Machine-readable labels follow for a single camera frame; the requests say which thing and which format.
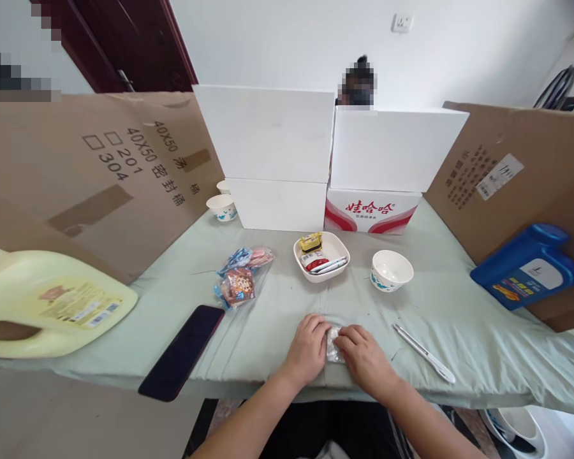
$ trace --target detergent bottle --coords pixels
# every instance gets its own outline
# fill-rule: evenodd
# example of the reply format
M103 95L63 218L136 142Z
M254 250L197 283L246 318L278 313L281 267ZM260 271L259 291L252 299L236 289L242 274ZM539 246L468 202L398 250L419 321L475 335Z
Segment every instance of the detergent bottle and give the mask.
M0 339L0 358L73 352L111 329L137 300L129 287L69 256L0 249L0 325L34 331Z
M558 226L536 223L470 273L509 310L574 286L574 260L559 247L570 239Z

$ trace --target light green fabric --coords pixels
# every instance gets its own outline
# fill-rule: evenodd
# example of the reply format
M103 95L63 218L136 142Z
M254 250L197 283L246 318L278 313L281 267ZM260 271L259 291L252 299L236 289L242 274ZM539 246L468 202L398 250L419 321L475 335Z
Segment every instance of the light green fabric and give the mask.
M340 276L311 284L293 257L302 234L242 229L239 220L218 222L208 212L133 283L139 303L113 330L62 358L0 360L0 367L135 389L193 309L216 304L214 272L225 258L243 245L267 245L277 258L258 298L226 313L183 393L250 397L281 364L300 320L316 312L338 325L366 327L396 371L430 401L574 413L574 337L556 335L525 311L507 311L475 284L472 261L425 201L403 236L336 234L351 263ZM382 249L403 254L415 268L414 279L393 293L374 289L369 279L372 255ZM394 332L396 321L451 369L456 384ZM328 364L297 400L339 398L368 400L343 365Z

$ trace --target yellow plastic jug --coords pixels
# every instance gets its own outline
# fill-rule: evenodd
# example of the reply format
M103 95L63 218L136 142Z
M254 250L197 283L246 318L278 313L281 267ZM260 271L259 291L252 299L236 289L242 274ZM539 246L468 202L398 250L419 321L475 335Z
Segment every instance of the yellow plastic jug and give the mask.
M0 357L76 351L125 317L137 300L131 288L69 256L0 249L0 325L34 331L24 339L0 339Z

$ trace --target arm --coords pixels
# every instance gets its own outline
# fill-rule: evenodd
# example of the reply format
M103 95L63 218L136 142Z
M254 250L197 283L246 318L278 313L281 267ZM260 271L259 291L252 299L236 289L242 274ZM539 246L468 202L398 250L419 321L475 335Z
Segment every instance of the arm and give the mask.
M323 370L327 347L325 332L331 327L324 317L306 316L298 326L287 359L279 370L198 448L192 458L258 458L295 396Z
M401 379L364 327L344 327L334 340L360 387L387 408L422 459L484 459L442 414Z

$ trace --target person's left hand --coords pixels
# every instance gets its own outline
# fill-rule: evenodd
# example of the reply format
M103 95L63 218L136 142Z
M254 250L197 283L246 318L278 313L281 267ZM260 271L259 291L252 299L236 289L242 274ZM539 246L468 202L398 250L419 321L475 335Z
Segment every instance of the person's left hand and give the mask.
M331 327L325 317L317 314L308 314L298 325L287 358L277 372L288 378L297 391L323 370L327 348L325 333Z

